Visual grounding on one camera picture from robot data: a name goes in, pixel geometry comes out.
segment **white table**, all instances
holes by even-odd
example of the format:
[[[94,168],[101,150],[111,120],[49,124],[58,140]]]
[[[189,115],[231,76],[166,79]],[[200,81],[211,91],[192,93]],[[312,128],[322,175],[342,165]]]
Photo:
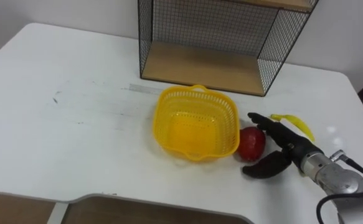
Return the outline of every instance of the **white table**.
[[[124,37],[30,24],[9,41],[0,50],[0,193],[66,203],[101,195],[258,224],[316,223],[325,193],[295,166],[252,180],[233,157],[203,166],[162,152],[151,123],[171,85],[139,79],[138,64],[138,41]],[[363,106],[343,74],[284,65],[264,98],[225,94],[243,124],[249,111],[295,114],[328,156],[343,148],[363,165]],[[331,203],[323,217],[336,223]]]

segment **basket handle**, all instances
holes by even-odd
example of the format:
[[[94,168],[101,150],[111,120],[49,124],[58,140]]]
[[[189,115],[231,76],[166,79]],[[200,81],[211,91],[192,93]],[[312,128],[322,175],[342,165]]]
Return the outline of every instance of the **basket handle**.
[[[200,90],[203,90],[203,92],[207,92],[207,93],[211,92],[210,90],[208,90],[206,87],[204,87],[202,85],[193,85],[193,86],[188,87],[188,89],[194,90],[194,91],[196,91],[195,89],[200,89]]]

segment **banana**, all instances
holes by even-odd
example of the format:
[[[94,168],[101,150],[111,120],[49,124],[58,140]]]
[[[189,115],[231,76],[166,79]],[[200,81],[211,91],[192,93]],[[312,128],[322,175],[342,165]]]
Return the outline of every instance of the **banana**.
[[[300,131],[302,131],[305,135],[307,135],[307,137],[312,142],[314,142],[314,140],[315,140],[314,135],[311,132],[310,128],[307,126],[307,124],[304,121],[302,121],[297,116],[290,115],[290,114],[286,114],[286,115],[271,114],[271,118],[276,120],[276,121],[281,121],[281,119],[287,119],[290,123],[295,125],[298,129],[300,129]]]

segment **wire mesh shelf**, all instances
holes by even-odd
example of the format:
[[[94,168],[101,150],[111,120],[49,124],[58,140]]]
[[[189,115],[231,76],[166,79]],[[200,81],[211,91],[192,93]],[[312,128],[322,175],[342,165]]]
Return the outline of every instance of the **wire mesh shelf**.
[[[265,96],[317,1],[139,0],[141,78]]]

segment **wooden shelf board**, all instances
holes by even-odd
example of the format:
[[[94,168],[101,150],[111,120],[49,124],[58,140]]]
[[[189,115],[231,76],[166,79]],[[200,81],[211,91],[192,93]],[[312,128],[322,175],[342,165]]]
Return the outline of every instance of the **wooden shelf board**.
[[[152,43],[142,78],[264,95],[255,57],[164,42]]]
[[[308,0],[239,0],[261,6],[282,7],[285,9],[311,11],[312,7]]]

